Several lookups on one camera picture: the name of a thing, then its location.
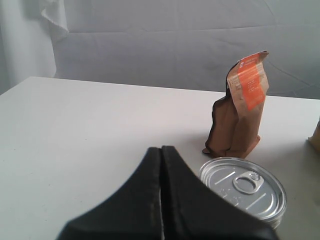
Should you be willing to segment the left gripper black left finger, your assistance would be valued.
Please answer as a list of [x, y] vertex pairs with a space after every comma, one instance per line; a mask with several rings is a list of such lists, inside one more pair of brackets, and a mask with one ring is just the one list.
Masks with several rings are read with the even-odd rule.
[[61, 240], [160, 240], [160, 149], [150, 147], [130, 178], [108, 199], [70, 220]]

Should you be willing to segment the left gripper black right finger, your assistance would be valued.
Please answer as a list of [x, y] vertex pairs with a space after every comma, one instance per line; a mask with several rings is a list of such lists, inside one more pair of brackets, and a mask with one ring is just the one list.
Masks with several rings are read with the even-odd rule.
[[211, 191], [173, 146], [161, 148], [161, 211], [166, 240], [277, 240], [270, 225]]

